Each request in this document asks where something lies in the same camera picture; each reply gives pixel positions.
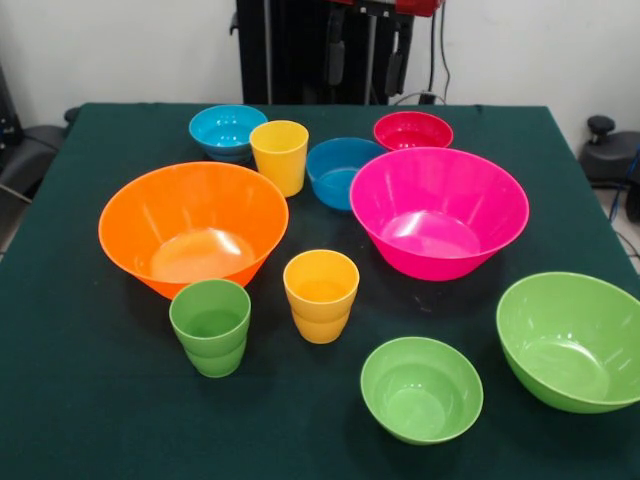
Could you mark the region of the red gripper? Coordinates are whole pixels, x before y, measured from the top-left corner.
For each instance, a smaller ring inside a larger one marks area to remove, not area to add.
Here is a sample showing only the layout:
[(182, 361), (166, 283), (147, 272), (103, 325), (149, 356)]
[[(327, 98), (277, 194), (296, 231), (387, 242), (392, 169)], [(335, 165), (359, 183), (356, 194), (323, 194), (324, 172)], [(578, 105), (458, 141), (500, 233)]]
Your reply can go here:
[[(332, 2), (352, 7), (360, 13), (387, 18), (398, 15), (431, 17), (445, 3), (444, 0), (332, 0)], [(330, 87), (338, 86), (343, 78), (344, 20), (344, 9), (330, 11), (327, 24), (325, 66), (326, 82)], [(412, 34), (412, 22), (397, 22), (395, 24), (394, 45), (386, 72), (386, 95), (399, 95), (404, 92)]]

